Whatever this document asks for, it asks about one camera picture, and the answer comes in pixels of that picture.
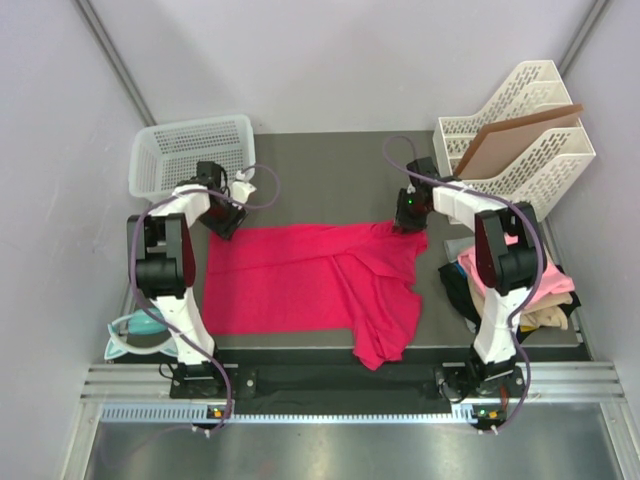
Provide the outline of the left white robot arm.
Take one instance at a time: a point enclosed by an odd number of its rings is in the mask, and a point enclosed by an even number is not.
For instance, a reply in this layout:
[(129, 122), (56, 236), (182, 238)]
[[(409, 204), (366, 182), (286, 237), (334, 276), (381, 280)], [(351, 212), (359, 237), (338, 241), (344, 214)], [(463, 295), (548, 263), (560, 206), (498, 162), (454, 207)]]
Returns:
[(148, 213), (127, 221), (133, 290), (158, 311), (175, 342), (178, 364), (196, 368), (192, 384), (209, 397), (224, 390), (227, 374), (212, 363), (216, 344), (194, 298), (196, 262), (190, 228), (200, 222), (221, 239), (231, 239), (247, 216), (244, 205), (254, 191), (247, 168), (229, 178), (222, 166), (202, 161), (194, 177), (179, 183)]

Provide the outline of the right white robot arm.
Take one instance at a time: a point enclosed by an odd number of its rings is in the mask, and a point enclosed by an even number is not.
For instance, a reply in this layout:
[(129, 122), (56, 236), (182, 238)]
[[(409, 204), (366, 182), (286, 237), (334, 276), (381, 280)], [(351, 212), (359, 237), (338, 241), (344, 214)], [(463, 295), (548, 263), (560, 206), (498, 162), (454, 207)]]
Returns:
[(530, 303), (546, 269), (534, 208), (478, 192), (452, 177), (440, 178), (431, 158), (394, 168), (411, 185), (400, 191), (396, 227), (403, 233), (426, 227), (433, 211), (474, 232), (475, 266), (485, 286), (484, 310), (466, 362), (467, 384), (487, 396), (514, 370), (520, 312)]

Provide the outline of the red t shirt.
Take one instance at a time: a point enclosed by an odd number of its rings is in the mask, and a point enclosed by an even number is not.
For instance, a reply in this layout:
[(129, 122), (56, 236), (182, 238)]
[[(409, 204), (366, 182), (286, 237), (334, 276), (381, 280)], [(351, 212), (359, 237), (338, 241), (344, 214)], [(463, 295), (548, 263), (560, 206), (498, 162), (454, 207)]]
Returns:
[(214, 335), (348, 329), (370, 370), (402, 359), (419, 324), (425, 232), (391, 222), (249, 228), (211, 239), (201, 317)]

